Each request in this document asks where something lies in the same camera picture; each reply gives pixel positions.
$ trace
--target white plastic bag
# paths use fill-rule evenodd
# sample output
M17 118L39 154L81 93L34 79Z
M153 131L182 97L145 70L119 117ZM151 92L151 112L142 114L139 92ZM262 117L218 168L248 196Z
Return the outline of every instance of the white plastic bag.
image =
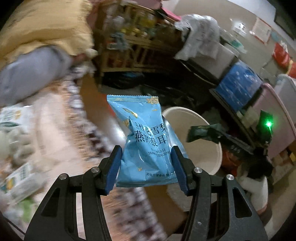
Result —
M281 43L280 43L279 45L281 45L281 46L283 47L283 49L284 49L287 53L289 53L289 52L288 52L287 44L286 44L285 42L283 42L283 41L281 40Z
M3 123L0 122L0 178L1 173L6 172L7 161L12 160L13 164L20 166L35 151L31 136L24 132L22 121L16 123L17 121L8 121L3 126L1 125Z
M6 195L3 191L0 190L0 211L4 212L7 208L9 203L11 202L10 196Z
M5 193L5 199L10 200L8 204L14 205L42 188L45 182L44 173L37 172L30 163L26 163L9 175L0 184L0 189Z
M21 126L26 133L29 133L32 116L32 106L16 104L4 107L0 112L0 127Z
M214 18L198 14L184 15L181 21L175 22L175 27L182 31L183 41L190 30L183 48L176 54L175 59L188 60L198 55L216 59L220 32Z

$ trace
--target white stuffed toy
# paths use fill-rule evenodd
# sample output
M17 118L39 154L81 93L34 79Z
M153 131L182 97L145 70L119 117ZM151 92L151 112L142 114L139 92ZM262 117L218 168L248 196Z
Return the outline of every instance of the white stuffed toy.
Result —
M268 184L266 176L263 176L261 179L251 179L247 177L248 172L244 172L243 175L237 176L236 179L241 187L250 193L250 200L253 204L256 212L260 215L262 214L267 207L268 202Z

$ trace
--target white cloth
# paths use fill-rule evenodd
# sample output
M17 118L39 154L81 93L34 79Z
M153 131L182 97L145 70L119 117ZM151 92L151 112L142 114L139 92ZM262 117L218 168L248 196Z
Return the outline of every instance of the white cloth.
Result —
M250 201L253 204L255 210L263 210L268 202L268 184L266 176L261 180L254 180L247 177L247 173L237 178L238 183L244 190L250 192Z
M182 40L185 40L190 30L183 48L176 54L175 59L188 60L198 55L216 59L220 29L214 18L198 14L184 15L181 21L175 22L175 27L182 31Z

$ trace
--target poster on wall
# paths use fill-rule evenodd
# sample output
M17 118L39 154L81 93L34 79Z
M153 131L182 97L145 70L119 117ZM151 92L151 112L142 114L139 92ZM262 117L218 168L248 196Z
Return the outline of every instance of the poster on wall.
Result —
M262 43L266 44L270 38L271 31L271 26L263 21L261 18L257 17L252 31L250 31L250 34L254 35L255 38L257 38Z

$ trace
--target gray sleeve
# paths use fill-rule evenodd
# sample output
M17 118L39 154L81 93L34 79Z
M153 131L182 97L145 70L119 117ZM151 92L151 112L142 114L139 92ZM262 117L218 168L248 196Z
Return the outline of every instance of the gray sleeve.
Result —
M0 71L0 106L16 104L62 78L71 64L71 56L52 45L20 55Z

